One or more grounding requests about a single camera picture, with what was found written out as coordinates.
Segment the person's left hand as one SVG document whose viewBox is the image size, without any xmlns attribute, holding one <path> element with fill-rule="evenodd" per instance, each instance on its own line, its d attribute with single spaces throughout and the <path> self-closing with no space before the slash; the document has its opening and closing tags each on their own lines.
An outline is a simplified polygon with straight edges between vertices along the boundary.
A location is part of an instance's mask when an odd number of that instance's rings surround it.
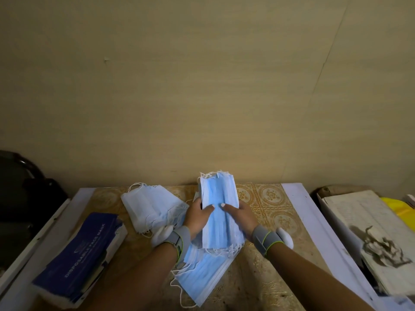
<svg viewBox="0 0 415 311">
<path fill-rule="evenodd" d="M 183 226 L 187 227 L 190 233 L 190 240 L 193 241 L 202 231 L 208 220 L 202 220 L 200 212 L 203 209 L 202 200 L 196 198 L 186 211 Z"/>
</svg>

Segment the person's right hand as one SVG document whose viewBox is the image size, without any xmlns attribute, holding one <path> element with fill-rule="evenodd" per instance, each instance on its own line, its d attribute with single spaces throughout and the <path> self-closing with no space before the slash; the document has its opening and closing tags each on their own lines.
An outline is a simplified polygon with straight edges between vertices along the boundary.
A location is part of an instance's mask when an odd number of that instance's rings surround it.
<svg viewBox="0 0 415 311">
<path fill-rule="evenodd" d="M 238 202 L 238 217 L 237 219 L 234 219 L 234 221 L 244 233 L 246 239 L 253 243 L 252 234 L 255 228 L 259 226 L 259 222 L 250 206 L 242 200 L 238 200 Z"/>
</svg>

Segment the stack of blue masks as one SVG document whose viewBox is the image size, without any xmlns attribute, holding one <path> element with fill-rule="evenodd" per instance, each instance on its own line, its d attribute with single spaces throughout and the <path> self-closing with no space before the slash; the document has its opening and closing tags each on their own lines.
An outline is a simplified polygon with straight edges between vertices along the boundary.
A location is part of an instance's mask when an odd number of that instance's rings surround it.
<svg viewBox="0 0 415 311">
<path fill-rule="evenodd" d="M 201 248 L 213 256 L 234 257 L 245 243 L 245 236 L 222 204 L 239 208 L 235 179 L 229 172 L 201 173 L 199 193 L 202 208 L 214 206 L 201 232 Z"/>
</svg>

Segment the person's left forearm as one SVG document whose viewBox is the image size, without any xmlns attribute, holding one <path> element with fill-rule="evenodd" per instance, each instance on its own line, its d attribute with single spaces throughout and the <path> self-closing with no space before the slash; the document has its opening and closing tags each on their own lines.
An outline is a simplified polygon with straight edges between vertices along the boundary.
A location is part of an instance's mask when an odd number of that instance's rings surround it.
<svg viewBox="0 0 415 311">
<path fill-rule="evenodd" d="M 87 311 L 144 310 L 162 287 L 177 259 L 177 248 L 162 243 L 101 296 L 94 298 Z"/>
</svg>

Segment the person's right forearm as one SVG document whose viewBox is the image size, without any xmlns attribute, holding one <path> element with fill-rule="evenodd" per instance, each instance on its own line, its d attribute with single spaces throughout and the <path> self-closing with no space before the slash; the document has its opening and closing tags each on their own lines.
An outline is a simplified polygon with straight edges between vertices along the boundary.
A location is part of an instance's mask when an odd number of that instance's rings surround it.
<svg viewBox="0 0 415 311">
<path fill-rule="evenodd" d="M 344 284 L 282 242 L 273 244 L 266 258 L 306 311 L 375 311 Z"/>
</svg>

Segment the grey left wrist tracker band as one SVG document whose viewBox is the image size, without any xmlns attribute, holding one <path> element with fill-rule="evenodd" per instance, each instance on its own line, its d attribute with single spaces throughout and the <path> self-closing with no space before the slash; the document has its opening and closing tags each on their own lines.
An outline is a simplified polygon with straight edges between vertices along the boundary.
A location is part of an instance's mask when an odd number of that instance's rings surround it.
<svg viewBox="0 0 415 311">
<path fill-rule="evenodd" d="M 181 265 L 191 244 L 191 234 L 188 227 L 184 225 L 178 228 L 173 225 L 160 227 L 153 233 L 151 245 L 155 248 L 163 243 L 169 243 L 174 246 L 177 251 L 175 266 Z"/>
</svg>

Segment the grey wrist tracker band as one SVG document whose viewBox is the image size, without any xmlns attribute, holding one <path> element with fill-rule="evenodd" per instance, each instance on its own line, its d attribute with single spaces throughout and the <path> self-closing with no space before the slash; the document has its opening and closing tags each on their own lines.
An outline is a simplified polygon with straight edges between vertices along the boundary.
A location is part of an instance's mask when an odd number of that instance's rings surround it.
<svg viewBox="0 0 415 311">
<path fill-rule="evenodd" d="M 283 243 L 291 250 L 294 248 L 292 237 L 283 228 L 273 231 L 262 225 L 253 230 L 252 243 L 263 257 L 267 257 L 268 250 L 276 243 Z"/>
<path fill-rule="evenodd" d="M 184 225 L 178 228 L 173 225 L 160 227 L 153 233 L 151 245 L 155 248 L 163 243 L 169 243 L 174 246 L 177 251 L 175 266 L 181 265 L 191 244 L 191 234 L 188 227 Z"/>
</svg>

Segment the grey right wrist tracker band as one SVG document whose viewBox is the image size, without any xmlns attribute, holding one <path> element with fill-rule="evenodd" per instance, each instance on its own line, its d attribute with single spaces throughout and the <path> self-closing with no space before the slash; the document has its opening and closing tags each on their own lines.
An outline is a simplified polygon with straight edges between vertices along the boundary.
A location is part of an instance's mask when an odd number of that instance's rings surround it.
<svg viewBox="0 0 415 311">
<path fill-rule="evenodd" d="M 291 250 L 294 248 L 292 237 L 283 228 L 273 231 L 262 225 L 253 230 L 252 243 L 263 257 L 267 257 L 268 250 L 276 243 L 283 243 Z"/>
</svg>

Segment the patterned yellow table cloth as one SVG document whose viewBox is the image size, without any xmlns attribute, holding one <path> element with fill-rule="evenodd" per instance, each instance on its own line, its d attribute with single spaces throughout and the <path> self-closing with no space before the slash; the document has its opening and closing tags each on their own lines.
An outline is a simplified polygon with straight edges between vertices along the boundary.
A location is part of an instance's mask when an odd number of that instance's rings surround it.
<svg viewBox="0 0 415 311">
<path fill-rule="evenodd" d="M 294 251 L 331 275 L 320 251 L 307 232 L 298 212 L 289 201 L 281 184 L 237 184 L 238 197 L 248 204 L 258 221 L 268 229 L 282 227 L 294 241 Z M 136 233 L 121 195 L 127 187 L 96 189 L 82 213 L 79 224 L 92 212 L 119 214 L 128 234 L 109 267 L 98 280 L 86 301 L 79 307 L 87 311 L 92 300 L 98 298 L 124 273 L 150 252 L 150 241 Z M 226 269 L 214 290 L 201 308 L 186 292 L 180 292 L 177 281 L 170 285 L 173 275 L 163 283 L 148 311 L 303 311 L 304 308 L 269 261 L 254 245 L 246 242 Z"/>
</svg>

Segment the flat pile of blue masks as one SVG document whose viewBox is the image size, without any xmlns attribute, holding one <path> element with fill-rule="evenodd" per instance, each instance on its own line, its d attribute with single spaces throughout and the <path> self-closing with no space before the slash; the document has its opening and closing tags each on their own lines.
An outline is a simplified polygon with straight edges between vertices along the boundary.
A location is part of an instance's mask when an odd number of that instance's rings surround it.
<svg viewBox="0 0 415 311">
<path fill-rule="evenodd" d="M 180 306 L 184 309 L 201 307 L 241 248 L 198 249 L 201 260 L 184 262 L 180 269 L 172 270 L 170 286 L 180 288 Z"/>
</svg>

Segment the blue face mask box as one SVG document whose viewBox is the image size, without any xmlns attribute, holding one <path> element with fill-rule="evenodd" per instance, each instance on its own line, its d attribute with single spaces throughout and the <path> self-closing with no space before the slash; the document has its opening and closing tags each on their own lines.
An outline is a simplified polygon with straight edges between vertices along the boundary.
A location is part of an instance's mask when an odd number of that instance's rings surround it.
<svg viewBox="0 0 415 311">
<path fill-rule="evenodd" d="M 118 214 L 89 214 L 62 250 L 33 279 L 34 291 L 59 309 L 78 308 L 127 234 Z"/>
</svg>

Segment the worn white board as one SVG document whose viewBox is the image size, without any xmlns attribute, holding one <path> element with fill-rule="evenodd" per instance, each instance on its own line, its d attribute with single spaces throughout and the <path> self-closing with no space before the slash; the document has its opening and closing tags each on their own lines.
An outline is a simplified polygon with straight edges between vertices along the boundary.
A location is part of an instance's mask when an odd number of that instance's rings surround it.
<svg viewBox="0 0 415 311">
<path fill-rule="evenodd" d="M 415 232 L 372 190 L 317 197 L 347 253 L 378 290 L 415 298 Z"/>
</svg>

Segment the yellow plastic bag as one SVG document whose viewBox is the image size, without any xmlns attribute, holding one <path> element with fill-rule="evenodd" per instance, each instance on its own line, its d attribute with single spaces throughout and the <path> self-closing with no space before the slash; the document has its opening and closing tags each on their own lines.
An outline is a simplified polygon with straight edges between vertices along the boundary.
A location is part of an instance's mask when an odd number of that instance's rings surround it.
<svg viewBox="0 0 415 311">
<path fill-rule="evenodd" d="M 413 232 L 415 232 L 415 209 L 401 200 L 387 197 L 381 197 L 381 199 Z"/>
</svg>

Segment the black chair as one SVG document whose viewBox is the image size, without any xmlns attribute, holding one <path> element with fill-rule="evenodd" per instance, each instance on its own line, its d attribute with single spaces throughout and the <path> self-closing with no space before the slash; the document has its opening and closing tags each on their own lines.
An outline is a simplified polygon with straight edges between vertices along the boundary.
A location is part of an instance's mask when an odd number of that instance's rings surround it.
<svg viewBox="0 0 415 311">
<path fill-rule="evenodd" d="M 0 150 L 0 276 L 68 197 L 33 162 Z"/>
</svg>

